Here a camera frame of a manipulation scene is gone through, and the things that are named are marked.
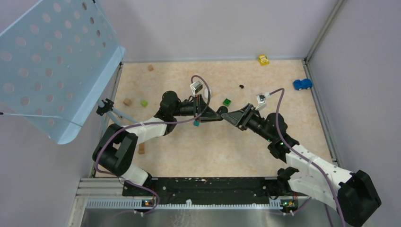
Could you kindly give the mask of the black earbud case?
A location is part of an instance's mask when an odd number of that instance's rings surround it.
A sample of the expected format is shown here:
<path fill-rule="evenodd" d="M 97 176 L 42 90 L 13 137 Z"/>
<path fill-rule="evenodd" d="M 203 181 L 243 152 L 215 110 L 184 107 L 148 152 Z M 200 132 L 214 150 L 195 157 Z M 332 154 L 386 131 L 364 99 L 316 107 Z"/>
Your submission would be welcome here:
<path fill-rule="evenodd" d="M 228 113 L 228 108 L 226 106 L 220 106 L 216 113 L 221 116 L 222 114 Z"/>

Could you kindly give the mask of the white earbud charging case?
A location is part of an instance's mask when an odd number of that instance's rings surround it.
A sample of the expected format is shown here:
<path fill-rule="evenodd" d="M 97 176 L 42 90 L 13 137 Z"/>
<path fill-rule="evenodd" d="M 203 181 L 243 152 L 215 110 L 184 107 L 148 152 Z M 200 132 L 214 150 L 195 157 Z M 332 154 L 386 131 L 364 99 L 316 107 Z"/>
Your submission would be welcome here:
<path fill-rule="evenodd" d="M 204 90 L 204 92 L 203 92 L 203 97 L 204 97 L 205 99 L 209 99 L 210 95 L 209 95 L 209 90 L 208 90 L 208 89 L 205 89 L 205 90 Z"/>

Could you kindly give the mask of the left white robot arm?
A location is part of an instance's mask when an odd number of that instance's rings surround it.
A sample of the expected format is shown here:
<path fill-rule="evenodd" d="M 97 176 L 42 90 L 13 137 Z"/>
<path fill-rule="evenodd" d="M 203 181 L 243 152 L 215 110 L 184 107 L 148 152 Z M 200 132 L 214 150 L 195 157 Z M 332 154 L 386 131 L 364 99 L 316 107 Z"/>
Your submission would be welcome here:
<path fill-rule="evenodd" d="M 200 123 L 216 122 L 227 112 L 226 106 L 214 111 L 202 95 L 181 101 L 174 91 L 166 91 L 154 117 L 131 128 L 115 123 L 108 126 L 92 159 L 111 174 L 134 183 L 139 195 L 147 195 L 152 188 L 151 175 L 132 162 L 137 145 L 171 133 L 177 125 L 177 116 L 193 116 Z"/>

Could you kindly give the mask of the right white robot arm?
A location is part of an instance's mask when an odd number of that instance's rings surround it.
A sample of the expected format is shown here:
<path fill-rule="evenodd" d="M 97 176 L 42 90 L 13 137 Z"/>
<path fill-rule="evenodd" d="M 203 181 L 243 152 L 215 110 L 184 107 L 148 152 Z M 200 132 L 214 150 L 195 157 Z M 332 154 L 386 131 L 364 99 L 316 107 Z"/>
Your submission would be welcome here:
<path fill-rule="evenodd" d="M 248 104 L 221 117 L 242 131 L 250 129 L 266 139 L 270 153 L 289 165 L 278 171 L 277 188 L 281 194 L 305 194 L 336 210 L 353 227 L 363 226 L 382 205 L 366 172 L 340 168 L 306 149 L 287 134 L 288 125 L 281 114 L 270 113 L 263 118 Z"/>

